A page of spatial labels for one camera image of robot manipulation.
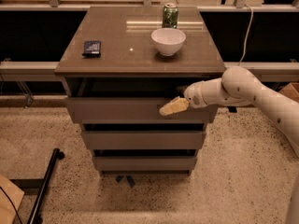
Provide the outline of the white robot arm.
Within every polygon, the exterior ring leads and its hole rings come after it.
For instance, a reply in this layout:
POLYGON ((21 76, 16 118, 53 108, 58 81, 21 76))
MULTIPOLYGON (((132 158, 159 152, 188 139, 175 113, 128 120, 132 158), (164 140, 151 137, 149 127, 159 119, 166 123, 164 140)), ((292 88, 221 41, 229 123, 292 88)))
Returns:
POLYGON ((299 104, 266 87, 250 70, 233 66, 219 78, 195 82, 178 90, 182 97, 162 106, 159 110, 162 116, 210 105, 254 105, 285 135, 295 155, 299 154, 299 104))

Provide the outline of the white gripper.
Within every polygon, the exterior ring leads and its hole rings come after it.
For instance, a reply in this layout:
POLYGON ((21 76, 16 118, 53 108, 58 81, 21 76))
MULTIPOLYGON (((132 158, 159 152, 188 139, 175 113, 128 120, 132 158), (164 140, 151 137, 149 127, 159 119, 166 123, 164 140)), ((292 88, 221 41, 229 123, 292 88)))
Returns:
POLYGON ((195 82, 188 86, 184 92, 184 97, 176 97, 166 105, 159 109, 162 116, 168 116, 175 113, 179 113, 188 109, 189 104, 192 108, 206 107, 206 102, 203 98, 202 88, 203 81, 195 82))

